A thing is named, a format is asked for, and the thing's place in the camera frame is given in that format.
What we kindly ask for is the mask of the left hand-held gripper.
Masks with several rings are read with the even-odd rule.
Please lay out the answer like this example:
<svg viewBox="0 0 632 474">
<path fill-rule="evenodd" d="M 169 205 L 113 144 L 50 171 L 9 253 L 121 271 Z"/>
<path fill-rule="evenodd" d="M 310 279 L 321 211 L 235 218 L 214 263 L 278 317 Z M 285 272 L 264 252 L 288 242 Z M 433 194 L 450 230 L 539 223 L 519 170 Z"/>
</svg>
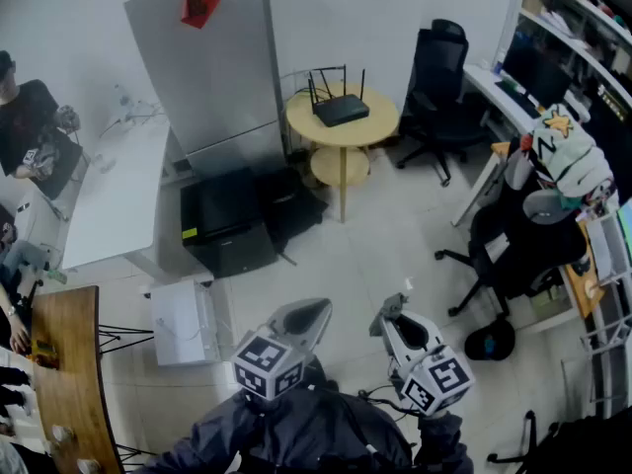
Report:
<svg viewBox="0 0 632 474">
<path fill-rule="evenodd" d="M 267 401 L 296 387 L 331 317 L 329 298 L 302 299 L 280 307 L 268 324 L 243 339 L 230 359 L 237 384 Z"/>
</svg>

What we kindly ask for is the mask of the black router with antennas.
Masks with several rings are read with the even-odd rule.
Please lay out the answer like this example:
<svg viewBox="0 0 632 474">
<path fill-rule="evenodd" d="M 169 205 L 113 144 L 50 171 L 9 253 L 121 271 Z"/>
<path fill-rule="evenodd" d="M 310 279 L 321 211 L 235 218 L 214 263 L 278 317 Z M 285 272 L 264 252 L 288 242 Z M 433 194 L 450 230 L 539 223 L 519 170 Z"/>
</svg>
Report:
<svg viewBox="0 0 632 474">
<path fill-rule="evenodd" d="M 333 95 L 325 76 L 325 71 L 334 70 L 343 72 L 343 94 L 341 96 Z M 369 116 L 370 109 L 363 101 L 365 71 L 361 73 L 360 93 L 357 96 L 347 92 L 347 65 L 319 68 L 318 73 L 323 81 L 327 95 L 323 100 L 320 100 L 318 97 L 318 88 L 313 78 L 313 72 L 314 69 L 310 69 L 308 74 L 308 90 L 312 114 L 327 127 L 338 126 Z"/>
</svg>

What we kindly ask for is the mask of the person's left forearm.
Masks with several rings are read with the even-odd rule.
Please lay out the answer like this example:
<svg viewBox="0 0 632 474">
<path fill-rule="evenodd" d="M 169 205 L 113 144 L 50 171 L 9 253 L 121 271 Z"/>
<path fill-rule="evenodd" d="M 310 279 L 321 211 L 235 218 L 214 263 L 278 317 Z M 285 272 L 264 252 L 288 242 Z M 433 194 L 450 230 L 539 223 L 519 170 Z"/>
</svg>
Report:
<svg viewBox="0 0 632 474">
<path fill-rule="evenodd" d="M 196 469 L 225 470 L 246 446 L 266 406 L 262 398 L 240 391 L 195 423 L 190 440 Z"/>
</svg>

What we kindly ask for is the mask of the person's right forearm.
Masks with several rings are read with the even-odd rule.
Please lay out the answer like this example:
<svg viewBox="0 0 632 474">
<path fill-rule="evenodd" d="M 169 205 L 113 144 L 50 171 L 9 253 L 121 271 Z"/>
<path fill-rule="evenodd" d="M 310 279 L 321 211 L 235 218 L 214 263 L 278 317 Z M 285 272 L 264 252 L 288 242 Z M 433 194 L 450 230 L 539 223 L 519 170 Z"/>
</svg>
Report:
<svg viewBox="0 0 632 474">
<path fill-rule="evenodd" d="M 461 441 L 463 420 L 446 410 L 418 419 L 421 447 L 414 463 L 417 474 L 474 474 L 467 446 Z"/>
</svg>

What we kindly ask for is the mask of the black cap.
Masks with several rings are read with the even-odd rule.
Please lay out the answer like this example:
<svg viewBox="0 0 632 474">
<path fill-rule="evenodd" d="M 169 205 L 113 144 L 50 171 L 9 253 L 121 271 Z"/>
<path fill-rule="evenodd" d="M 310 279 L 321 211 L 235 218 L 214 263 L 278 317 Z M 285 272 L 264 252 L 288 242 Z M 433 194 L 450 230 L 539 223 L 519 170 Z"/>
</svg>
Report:
<svg viewBox="0 0 632 474">
<path fill-rule="evenodd" d="M 500 361 L 511 355 L 515 346 L 515 330 L 503 317 L 471 333 L 464 342 L 465 355 L 471 360 Z"/>
</svg>

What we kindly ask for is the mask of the person's dark jacket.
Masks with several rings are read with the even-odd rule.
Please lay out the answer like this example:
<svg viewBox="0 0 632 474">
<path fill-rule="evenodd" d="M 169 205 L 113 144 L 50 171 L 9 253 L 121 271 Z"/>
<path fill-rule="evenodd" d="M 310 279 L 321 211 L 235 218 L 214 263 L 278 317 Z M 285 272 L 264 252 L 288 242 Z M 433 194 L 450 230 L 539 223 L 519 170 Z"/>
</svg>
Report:
<svg viewBox="0 0 632 474">
<path fill-rule="evenodd" d="M 322 369 L 266 402 L 256 430 L 225 470 L 196 469 L 191 430 L 137 474 L 417 474 L 419 449 L 395 420 L 339 391 Z"/>
</svg>

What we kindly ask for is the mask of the black box with yellow label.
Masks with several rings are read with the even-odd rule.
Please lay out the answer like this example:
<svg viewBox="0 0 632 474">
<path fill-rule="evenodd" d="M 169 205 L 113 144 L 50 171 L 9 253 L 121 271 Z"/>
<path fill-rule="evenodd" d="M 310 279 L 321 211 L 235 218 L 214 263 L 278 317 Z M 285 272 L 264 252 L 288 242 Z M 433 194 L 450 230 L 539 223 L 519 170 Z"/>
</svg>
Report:
<svg viewBox="0 0 632 474">
<path fill-rule="evenodd" d="M 254 271 L 277 260 L 247 170 L 181 189 L 181 226 L 184 248 L 216 278 Z"/>
</svg>

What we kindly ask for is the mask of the orange wooden board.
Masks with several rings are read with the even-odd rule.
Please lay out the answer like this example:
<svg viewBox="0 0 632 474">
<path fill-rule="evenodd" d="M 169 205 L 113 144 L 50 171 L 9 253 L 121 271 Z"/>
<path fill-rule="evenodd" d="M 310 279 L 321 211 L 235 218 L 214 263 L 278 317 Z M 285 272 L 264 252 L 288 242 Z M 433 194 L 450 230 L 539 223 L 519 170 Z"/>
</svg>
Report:
<svg viewBox="0 0 632 474">
<path fill-rule="evenodd" d="M 587 243 L 586 254 L 578 263 L 566 265 L 562 277 L 565 279 L 569 297 L 586 319 L 595 312 L 605 296 L 605 289 L 599 284 L 594 263 L 593 250 L 587 230 L 587 222 L 578 223 Z"/>
</svg>

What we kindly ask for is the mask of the round yellow wooden side table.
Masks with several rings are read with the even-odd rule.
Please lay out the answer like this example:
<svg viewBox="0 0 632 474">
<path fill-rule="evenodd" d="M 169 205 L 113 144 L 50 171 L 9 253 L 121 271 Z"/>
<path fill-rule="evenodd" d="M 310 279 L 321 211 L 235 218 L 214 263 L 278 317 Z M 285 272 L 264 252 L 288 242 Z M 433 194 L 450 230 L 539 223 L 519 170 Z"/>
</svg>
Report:
<svg viewBox="0 0 632 474">
<path fill-rule="evenodd" d="M 366 118 L 328 127 L 312 114 L 306 93 L 294 95 L 286 106 L 289 127 L 311 143 L 311 172 L 318 181 L 339 191 L 341 221 L 346 220 L 348 187 L 368 177 L 366 150 L 392 136 L 400 120 L 395 104 L 374 89 L 351 83 L 348 91 L 363 97 L 369 108 Z"/>
</svg>

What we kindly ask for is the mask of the white table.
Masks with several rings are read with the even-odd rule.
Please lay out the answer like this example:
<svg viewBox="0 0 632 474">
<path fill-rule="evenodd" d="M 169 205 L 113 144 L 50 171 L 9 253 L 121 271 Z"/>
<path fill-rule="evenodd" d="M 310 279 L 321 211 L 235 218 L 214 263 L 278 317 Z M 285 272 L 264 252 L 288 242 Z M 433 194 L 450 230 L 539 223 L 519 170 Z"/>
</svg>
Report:
<svg viewBox="0 0 632 474">
<path fill-rule="evenodd" d="M 70 218 L 62 267 L 151 248 L 170 127 L 156 119 L 106 133 L 95 150 Z"/>
</svg>

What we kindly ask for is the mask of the brown wooden table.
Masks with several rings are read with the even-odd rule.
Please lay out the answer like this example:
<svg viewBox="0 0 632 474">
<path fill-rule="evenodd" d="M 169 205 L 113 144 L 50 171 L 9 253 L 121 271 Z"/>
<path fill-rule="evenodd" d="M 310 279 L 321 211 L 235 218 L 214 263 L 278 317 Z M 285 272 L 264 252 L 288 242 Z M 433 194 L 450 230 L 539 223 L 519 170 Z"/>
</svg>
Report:
<svg viewBox="0 0 632 474">
<path fill-rule="evenodd" d="M 80 474 L 78 458 L 96 459 L 102 474 L 124 474 L 103 388 L 98 334 L 99 289 L 75 288 L 35 297 L 32 339 L 52 346 L 57 369 L 34 366 L 40 422 L 60 474 Z M 58 444 L 53 425 L 71 428 Z"/>
</svg>

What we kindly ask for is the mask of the grey refrigerator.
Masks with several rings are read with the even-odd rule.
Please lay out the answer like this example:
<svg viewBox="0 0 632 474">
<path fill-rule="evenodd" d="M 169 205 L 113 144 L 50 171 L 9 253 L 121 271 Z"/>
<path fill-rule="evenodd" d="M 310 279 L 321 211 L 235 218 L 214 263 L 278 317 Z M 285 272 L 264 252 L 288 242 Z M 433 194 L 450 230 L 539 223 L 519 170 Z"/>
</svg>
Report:
<svg viewBox="0 0 632 474">
<path fill-rule="evenodd" d="M 201 30 L 184 0 L 128 0 L 124 10 L 153 89 L 202 177 L 283 167 L 281 95 L 270 0 L 221 0 Z"/>
</svg>

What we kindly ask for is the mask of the black computer monitor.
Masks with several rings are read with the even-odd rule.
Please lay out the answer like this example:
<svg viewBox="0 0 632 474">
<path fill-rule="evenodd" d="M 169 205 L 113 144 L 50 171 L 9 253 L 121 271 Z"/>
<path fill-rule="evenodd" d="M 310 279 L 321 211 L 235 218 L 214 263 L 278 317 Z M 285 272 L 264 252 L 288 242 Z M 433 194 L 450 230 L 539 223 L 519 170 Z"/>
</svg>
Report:
<svg viewBox="0 0 632 474">
<path fill-rule="evenodd" d="M 572 83 L 572 78 L 557 62 L 520 35 L 513 37 L 503 71 L 544 109 L 562 103 Z"/>
</svg>

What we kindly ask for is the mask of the red paper decoration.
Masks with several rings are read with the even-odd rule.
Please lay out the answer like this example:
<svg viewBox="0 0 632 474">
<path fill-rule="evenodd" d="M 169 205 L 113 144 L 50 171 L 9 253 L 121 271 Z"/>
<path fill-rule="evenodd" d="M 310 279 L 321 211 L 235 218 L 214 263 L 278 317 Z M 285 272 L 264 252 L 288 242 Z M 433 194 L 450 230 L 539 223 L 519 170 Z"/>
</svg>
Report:
<svg viewBox="0 0 632 474">
<path fill-rule="evenodd" d="M 181 22 L 201 30 L 221 0 L 184 0 Z"/>
</svg>

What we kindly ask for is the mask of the white wall shelf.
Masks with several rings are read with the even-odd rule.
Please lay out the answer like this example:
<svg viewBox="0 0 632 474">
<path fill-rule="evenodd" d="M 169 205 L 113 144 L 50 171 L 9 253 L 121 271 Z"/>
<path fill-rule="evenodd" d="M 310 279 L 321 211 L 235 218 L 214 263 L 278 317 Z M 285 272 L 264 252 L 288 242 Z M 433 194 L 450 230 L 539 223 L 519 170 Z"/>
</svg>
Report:
<svg viewBox="0 0 632 474">
<path fill-rule="evenodd" d="M 611 0 L 516 0 L 514 36 L 556 60 L 574 95 L 632 119 L 632 15 Z"/>
</svg>

